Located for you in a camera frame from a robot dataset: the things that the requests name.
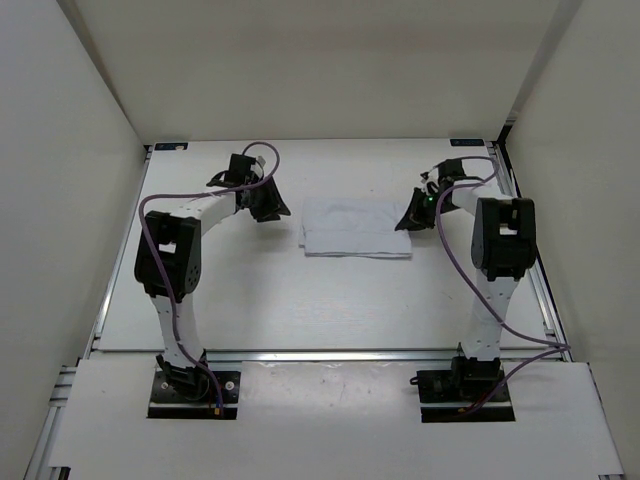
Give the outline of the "white fabric skirt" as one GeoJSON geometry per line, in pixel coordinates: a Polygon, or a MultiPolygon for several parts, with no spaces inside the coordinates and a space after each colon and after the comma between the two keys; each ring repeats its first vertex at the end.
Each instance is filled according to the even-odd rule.
{"type": "Polygon", "coordinates": [[[410,235],[395,227],[400,204],[380,199],[307,198],[298,246],[307,257],[409,259],[410,235]]]}

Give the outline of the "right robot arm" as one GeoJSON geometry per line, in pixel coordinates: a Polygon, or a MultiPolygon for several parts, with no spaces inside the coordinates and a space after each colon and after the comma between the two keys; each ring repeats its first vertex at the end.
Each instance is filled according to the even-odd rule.
{"type": "Polygon", "coordinates": [[[474,280],[464,276],[475,298],[467,333],[460,342],[465,358],[491,362],[500,356],[511,297],[537,256],[535,205],[530,199],[503,194],[491,182],[464,170],[472,156],[446,159],[421,174],[421,185],[396,224],[397,231],[437,229],[442,216],[463,210],[473,216],[470,256],[474,280]]]}

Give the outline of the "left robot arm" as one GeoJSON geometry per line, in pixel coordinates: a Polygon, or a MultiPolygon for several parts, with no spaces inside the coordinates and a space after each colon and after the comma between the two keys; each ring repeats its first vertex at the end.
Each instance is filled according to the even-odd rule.
{"type": "Polygon", "coordinates": [[[274,175],[260,156],[234,153],[228,167],[197,193],[160,193],[138,206],[142,228],[134,277],[158,314],[164,352],[159,367],[175,377],[175,388],[188,400],[206,395],[210,386],[206,354],[198,337],[193,293],[202,276],[202,238],[241,211],[258,223],[291,214],[274,175]]]}

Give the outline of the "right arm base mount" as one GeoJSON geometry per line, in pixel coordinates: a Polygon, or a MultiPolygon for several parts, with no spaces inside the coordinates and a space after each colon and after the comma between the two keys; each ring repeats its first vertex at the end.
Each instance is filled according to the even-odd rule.
{"type": "Polygon", "coordinates": [[[516,420],[499,358],[480,361],[457,355],[444,370],[418,370],[421,422],[505,423],[516,420]]]}

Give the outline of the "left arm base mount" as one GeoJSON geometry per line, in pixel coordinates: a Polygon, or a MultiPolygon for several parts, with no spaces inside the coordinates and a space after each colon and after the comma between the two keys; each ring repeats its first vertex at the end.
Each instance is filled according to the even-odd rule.
{"type": "Polygon", "coordinates": [[[213,371],[220,390],[199,367],[174,368],[161,355],[149,396],[149,419],[236,420],[240,371],[213,371]]]}

